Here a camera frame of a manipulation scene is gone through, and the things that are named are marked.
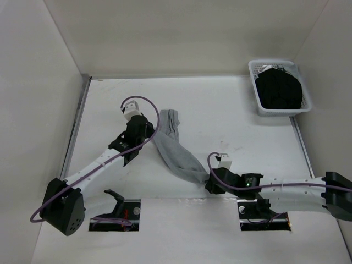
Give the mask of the grey tank top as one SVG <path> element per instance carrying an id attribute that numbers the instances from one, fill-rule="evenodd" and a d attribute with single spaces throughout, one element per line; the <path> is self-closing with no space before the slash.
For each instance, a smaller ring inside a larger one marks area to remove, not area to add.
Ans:
<path id="1" fill-rule="evenodd" d="M 169 170 L 179 179 L 205 185 L 209 175 L 200 161 L 179 142 L 180 124 L 178 111 L 161 110 L 158 132 L 153 138 L 160 157 Z"/>

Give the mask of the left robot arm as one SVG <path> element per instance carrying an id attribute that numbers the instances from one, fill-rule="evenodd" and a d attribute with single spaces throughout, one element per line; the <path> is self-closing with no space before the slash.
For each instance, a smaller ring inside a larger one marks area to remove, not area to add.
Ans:
<path id="1" fill-rule="evenodd" d="M 126 172 L 145 140 L 155 133 L 142 114 L 132 116 L 122 132 L 99 158 L 64 180 L 55 178 L 47 185 L 39 211 L 41 219 L 66 236 L 74 234 L 85 218 L 97 223 L 131 226 L 122 217 L 124 197 L 110 184 Z"/>

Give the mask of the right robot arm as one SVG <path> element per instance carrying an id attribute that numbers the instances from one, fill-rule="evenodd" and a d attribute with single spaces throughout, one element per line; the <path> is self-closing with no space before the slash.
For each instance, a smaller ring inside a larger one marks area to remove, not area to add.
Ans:
<path id="1" fill-rule="evenodd" d="M 260 173 L 238 175 L 227 168 L 211 169 L 205 185 L 211 194 L 230 193 L 253 201 L 263 218 L 291 211 L 322 212 L 351 221 L 351 181 L 337 172 L 298 180 L 266 178 Z"/>

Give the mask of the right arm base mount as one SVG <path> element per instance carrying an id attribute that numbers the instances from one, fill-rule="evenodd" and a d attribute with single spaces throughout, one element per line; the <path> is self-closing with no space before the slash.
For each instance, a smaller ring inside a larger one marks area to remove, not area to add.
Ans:
<path id="1" fill-rule="evenodd" d="M 291 231 L 288 213 L 272 211 L 268 200 L 238 200 L 237 206 L 242 232 Z"/>

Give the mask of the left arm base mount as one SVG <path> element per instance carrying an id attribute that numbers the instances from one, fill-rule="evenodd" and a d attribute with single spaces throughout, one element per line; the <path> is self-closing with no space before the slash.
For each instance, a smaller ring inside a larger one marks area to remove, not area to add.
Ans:
<path id="1" fill-rule="evenodd" d="M 137 232 L 141 200 L 128 200 L 108 189 L 104 195 L 88 200 L 86 217 L 91 232 Z"/>

